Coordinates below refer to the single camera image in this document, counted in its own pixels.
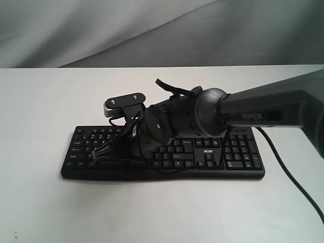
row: white table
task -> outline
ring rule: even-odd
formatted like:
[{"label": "white table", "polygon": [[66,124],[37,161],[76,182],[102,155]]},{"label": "white table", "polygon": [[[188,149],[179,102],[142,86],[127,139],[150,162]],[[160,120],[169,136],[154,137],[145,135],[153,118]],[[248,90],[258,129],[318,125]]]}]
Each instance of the white table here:
[{"label": "white table", "polygon": [[[168,98],[159,77],[229,93],[324,68],[311,66],[0,69],[0,242],[324,242],[314,208],[255,131],[262,180],[91,182],[60,169],[77,125],[105,125],[107,98]],[[324,160],[298,129],[266,129],[324,210]]]}]

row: gray fabric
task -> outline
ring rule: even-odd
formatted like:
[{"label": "gray fabric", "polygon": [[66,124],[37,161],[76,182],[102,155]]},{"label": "gray fabric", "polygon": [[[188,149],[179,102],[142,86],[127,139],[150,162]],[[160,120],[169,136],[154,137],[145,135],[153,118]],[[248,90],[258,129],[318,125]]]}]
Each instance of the gray fabric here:
[{"label": "gray fabric", "polygon": [[0,0],[0,67],[58,67],[214,0]]},{"label": "gray fabric", "polygon": [[324,63],[323,0],[217,1],[65,67]]}]

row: black keyboard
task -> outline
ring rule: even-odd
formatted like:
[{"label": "black keyboard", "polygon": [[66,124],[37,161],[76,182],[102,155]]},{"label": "black keyboard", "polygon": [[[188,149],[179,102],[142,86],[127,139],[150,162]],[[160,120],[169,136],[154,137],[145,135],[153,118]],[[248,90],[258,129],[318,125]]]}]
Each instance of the black keyboard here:
[{"label": "black keyboard", "polygon": [[[135,161],[93,162],[91,151],[120,132],[111,126],[76,127],[65,157],[63,178],[79,180],[158,180],[177,178],[262,178],[264,166],[251,128],[235,128],[225,144],[225,158],[219,170],[222,139],[181,138],[157,148],[147,156],[147,163]],[[170,175],[155,170],[170,172]]]}]

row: robotic arm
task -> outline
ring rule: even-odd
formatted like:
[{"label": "robotic arm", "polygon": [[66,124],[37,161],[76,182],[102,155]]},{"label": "robotic arm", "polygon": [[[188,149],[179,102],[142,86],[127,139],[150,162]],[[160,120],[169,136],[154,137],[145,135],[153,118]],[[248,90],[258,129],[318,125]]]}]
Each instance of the robotic arm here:
[{"label": "robotic arm", "polygon": [[298,127],[324,157],[324,69],[235,94],[156,83],[173,93],[168,100],[146,108],[136,93],[104,103],[110,122],[124,117],[126,124],[94,159],[141,158],[175,137],[222,137],[229,127]]}]

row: white tabletop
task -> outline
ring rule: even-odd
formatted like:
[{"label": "white tabletop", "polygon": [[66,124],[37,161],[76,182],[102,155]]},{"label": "white tabletop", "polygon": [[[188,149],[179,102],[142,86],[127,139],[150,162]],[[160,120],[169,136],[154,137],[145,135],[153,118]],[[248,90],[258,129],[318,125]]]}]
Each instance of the white tabletop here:
[{"label": "white tabletop", "polygon": [[[60,169],[74,128],[106,125],[103,101],[167,99],[158,77],[234,93],[324,68],[310,66],[0,69],[0,242],[324,242],[314,208],[254,130],[262,180],[91,182]],[[266,129],[324,210],[324,160],[298,129]]]}]

